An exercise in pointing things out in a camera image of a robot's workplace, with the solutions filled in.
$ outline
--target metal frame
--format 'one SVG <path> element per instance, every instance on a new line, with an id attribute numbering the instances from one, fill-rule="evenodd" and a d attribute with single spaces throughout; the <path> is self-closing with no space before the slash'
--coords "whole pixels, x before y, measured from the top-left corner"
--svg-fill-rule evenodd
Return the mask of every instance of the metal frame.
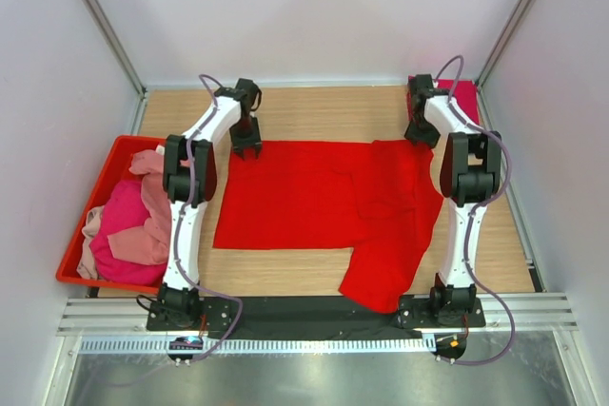
<path id="1" fill-rule="evenodd" d="M 116 59 L 118 60 L 118 63 L 120 64 L 121 68 L 125 72 L 128 79 L 131 81 L 131 84 L 133 85 L 137 93 L 140 95 L 140 97 L 144 97 L 144 94 L 146 92 L 144 84 L 142 83 L 142 80 L 140 80 L 137 71 L 135 71 L 135 67 L 129 60 L 127 53 L 125 52 L 125 49 L 121 44 L 121 41 L 118 39 L 116 32 L 114 32 L 114 29 L 112 28 L 110 21 L 106 17 L 106 14 L 104 13 L 104 10 L 102 9 L 102 6 L 100 5 L 99 1 L 83 0 L 83 2 L 85 3 L 88 12 L 91 14 L 91 17 L 102 32 L 102 35 L 104 35 L 104 38 L 108 43 L 108 47 L 114 53 L 114 56 L 116 56 Z"/>
<path id="2" fill-rule="evenodd" d="M 518 331 L 576 330 L 575 317 L 562 293 L 501 294 L 514 314 Z M 490 295 L 479 295 L 486 327 L 471 332 L 509 331 L 507 315 Z M 147 311 L 134 299 L 68 300 L 57 330 L 58 337 L 158 335 L 146 329 Z M 454 333 L 454 329 L 421 329 L 424 333 Z M 190 335 L 193 332 L 170 332 Z"/>
<path id="3" fill-rule="evenodd" d="M 531 5 L 533 5 L 534 0 L 518 0 L 516 6 L 512 10 L 507 23 L 503 27 L 495 46 L 491 50 L 488 58 L 486 59 L 486 63 L 482 67 L 481 74 L 476 80 L 476 85 L 478 87 L 483 87 L 484 83 L 488 80 L 490 73 L 493 71 L 493 68 L 498 63 L 505 50 L 505 47 L 512 39 L 512 36 L 516 32 L 517 28 L 524 19 L 524 16 L 529 11 Z"/>

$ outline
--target light pink fabric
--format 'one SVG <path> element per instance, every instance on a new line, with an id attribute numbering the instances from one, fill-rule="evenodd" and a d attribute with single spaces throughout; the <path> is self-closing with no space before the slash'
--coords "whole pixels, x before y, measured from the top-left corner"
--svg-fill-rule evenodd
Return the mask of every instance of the light pink fabric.
<path id="1" fill-rule="evenodd" d="M 142 202 L 142 183 L 137 181 L 119 182 L 104 206 L 104 217 L 99 233 L 90 243 L 91 252 L 95 257 L 97 271 L 106 280 L 129 284 L 154 285 L 165 274 L 166 266 L 144 265 L 132 261 L 117 259 L 110 248 L 109 238 L 133 227 L 142 227 L 149 219 Z M 132 240 L 133 245 L 123 245 L 124 248 L 136 248 L 145 244 L 146 237 Z"/>
<path id="2" fill-rule="evenodd" d="M 115 259 L 142 265 L 165 264 L 171 238 L 171 210 L 163 190 L 163 156 L 152 150 L 133 155 L 129 171 L 146 174 L 142 180 L 142 203 L 150 214 L 142 226 L 108 237 Z"/>
<path id="3" fill-rule="evenodd" d="M 85 226 L 83 227 L 83 235 L 85 240 L 83 241 L 83 255 L 80 258 L 80 262 L 76 267 L 76 271 L 86 280 L 97 280 L 99 275 L 97 274 L 97 268 L 95 267 L 95 258 L 91 252 L 90 243 L 97 232 L 99 232 L 99 226 L 102 221 L 102 210 L 103 206 L 96 206 L 92 208 L 85 218 Z"/>

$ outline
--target wooden floor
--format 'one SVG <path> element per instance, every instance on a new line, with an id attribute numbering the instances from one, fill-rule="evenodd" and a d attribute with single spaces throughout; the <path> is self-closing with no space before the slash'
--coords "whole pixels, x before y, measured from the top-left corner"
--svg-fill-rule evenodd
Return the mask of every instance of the wooden floor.
<path id="1" fill-rule="evenodd" d="M 165 138 L 191 127 L 209 105 L 202 90 L 155 91 L 142 135 Z M 257 112 L 264 140 L 371 142 L 403 137 L 407 124 L 403 87 L 268 88 Z M 432 177 L 438 186 L 443 146 L 436 149 Z M 336 295 L 348 266 L 350 249 L 242 251 L 212 249 L 213 233 L 226 186 L 230 140 L 216 150 L 218 190 L 205 215 L 199 264 L 206 287 L 231 295 Z M 447 243 L 447 205 L 410 288 L 428 293 L 442 264 Z M 481 230 L 477 271 L 498 292 L 532 292 L 521 242 L 505 197 L 488 208 Z M 100 296 L 129 292 L 100 291 Z"/>

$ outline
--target cable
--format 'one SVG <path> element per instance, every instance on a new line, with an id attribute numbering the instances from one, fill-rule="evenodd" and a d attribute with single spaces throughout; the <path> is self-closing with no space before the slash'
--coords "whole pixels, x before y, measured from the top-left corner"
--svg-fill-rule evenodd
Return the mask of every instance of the cable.
<path id="1" fill-rule="evenodd" d="M 486 137 L 490 138 L 493 142 L 495 142 L 501 148 L 501 152 L 503 153 L 503 156 L 505 156 L 505 176 L 503 177 L 503 183 L 502 183 L 500 189 L 497 191 L 497 193 L 495 195 L 492 195 L 489 199 L 485 200 L 484 202 L 476 203 L 472 207 L 472 210 L 469 212 L 469 220 L 467 222 L 467 228 L 465 230 L 465 246 L 463 249 L 463 257 L 465 259 L 465 268 L 467 269 L 467 273 L 469 273 L 469 276 L 471 276 L 474 283 L 476 285 L 478 285 L 480 287 L 480 289 L 482 289 L 484 292 L 486 292 L 491 297 L 493 297 L 495 300 L 497 300 L 499 302 L 499 304 L 501 305 L 501 307 L 505 310 L 505 313 L 507 314 L 507 318 L 510 321 L 510 338 L 507 341 L 507 343 L 505 344 L 505 347 L 503 347 L 503 349 L 501 349 L 501 351 L 498 354 L 496 354 L 495 356 L 488 358 L 486 360 L 467 361 L 467 360 L 453 360 L 450 358 L 440 357 L 440 359 L 442 359 L 443 361 L 447 361 L 449 363 L 454 363 L 456 365 L 481 366 L 481 365 L 486 365 L 488 363 L 492 363 L 492 362 L 500 359 L 501 357 L 503 357 L 505 354 L 507 354 L 509 352 L 509 350 L 514 345 L 514 338 L 516 336 L 516 322 L 514 322 L 514 315 L 512 314 L 512 311 L 510 310 L 507 303 L 497 293 L 495 293 L 490 288 L 488 288 L 486 285 L 484 285 L 478 279 L 476 274 L 474 273 L 474 270 L 472 269 L 472 266 L 471 266 L 470 260 L 469 260 L 469 240 L 471 238 L 472 230 L 474 228 L 474 218 L 476 216 L 476 211 L 479 208 L 487 206 L 488 204 L 494 202 L 501 195 L 503 195 L 505 193 L 505 191 L 507 190 L 507 186 L 509 185 L 510 179 L 512 178 L 512 158 L 510 157 L 510 153 L 507 150 L 507 147 L 505 146 L 505 144 L 501 141 L 501 139 L 497 135 L 495 135 L 493 132 L 489 132 L 488 130 L 486 130 L 480 126 L 470 124 L 470 122 L 467 119 L 465 119 L 463 116 L 461 116 L 459 111 L 455 108 L 454 104 L 451 104 L 451 100 L 455 93 L 455 89 L 457 88 L 457 84 L 459 83 L 459 80 L 461 79 L 461 73 L 463 70 L 463 66 L 465 64 L 465 60 L 463 59 L 463 56 L 461 56 L 459 54 L 459 55 L 453 57 L 452 59 L 450 59 L 446 64 L 444 64 L 444 67 L 442 67 L 442 69 L 438 72 L 438 75 L 436 76 L 436 81 L 438 81 L 440 79 L 440 76 L 448 68 L 448 66 L 450 66 L 453 62 L 455 62 L 457 60 L 460 61 L 459 69 L 457 70 L 457 75 L 455 76 L 453 85 L 450 88 L 450 90 L 448 91 L 448 98 L 446 99 L 446 102 L 448 103 L 448 108 L 450 109 L 451 113 L 453 113 L 455 115 L 455 117 L 459 121 L 461 121 L 466 127 L 469 127 L 472 130 L 475 130 L 483 135 L 486 135 Z"/>

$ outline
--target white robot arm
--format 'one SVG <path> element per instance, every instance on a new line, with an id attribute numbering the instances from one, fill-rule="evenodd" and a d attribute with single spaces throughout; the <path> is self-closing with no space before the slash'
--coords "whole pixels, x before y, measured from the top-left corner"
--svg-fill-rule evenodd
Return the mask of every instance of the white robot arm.
<path id="1" fill-rule="evenodd" d="M 429 301 L 436 321 L 446 324 L 475 310 L 476 283 L 470 273 L 475 273 L 478 238 L 486 212 L 481 203 L 499 190 L 501 147 L 476 129 L 476 123 L 457 101 L 448 100 L 448 89 L 437 88 L 431 75 L 409 80 L 408 110 L 406 139 L 435 147 L 441 135 L 446 137 L 440 188 L 449 199 L 448 246 Z M 498 132 L 492 133 L 500 138 Z M 476 159 L 474 163 L 470 163 L 472 157 Z"/>
<path id="2" fill-rule="evenodd" d="M 163 283 L 157 300 L 150 305 L 148 330 L 190 327 L 202 315 L 193 284 L 199 282 L 201 224 L 216 190 L 214 148 L 230 132 L 235 153 L 244 158 L 245 150 L 251 148 L 258 157 L 262 140 L 253 112 L 261 99 L 262 92 L 251 80 L 240 79 L 235 88 L 220 87 L 212 105 L 192 128 L 167 137 L 163 189 L 170 200 L 171 239 Z M 184 164 L 189 155 L 192 166 Z"/>
<path id="3" fill-rule="evenodd" d="M 465 112 L 457 105 L 456 101 L 451 102 L 463 119 L 469 125 L 475 124 Z M 479 133 L 459 120 L 448 108 L 446 95 L 438 95 L 427 100 L 425 104 L 425 119 L 434 126 L 441 136 L 448 136 L 451 133 L 463 133 L 466 135 L 478 136 Z M 450 284 L 454 287 L 469 287 L 474 283 L 463 259 L 463 246 L 465 245 L 465 231 L 469 219 L 469 214 L 476 203 L 464 203 L 459 206 L 453 200 L 448 200 L 448 247 L 442 268 L 438 272 L 443 284 Z M 473 223 L 472 233 L 469 238 L 469 263 L 471 269 L 476 270 L 476 250 L 478 247 L 478 237 L 482 218 L 486 212 L 486 206 L 477 209 Z"/>

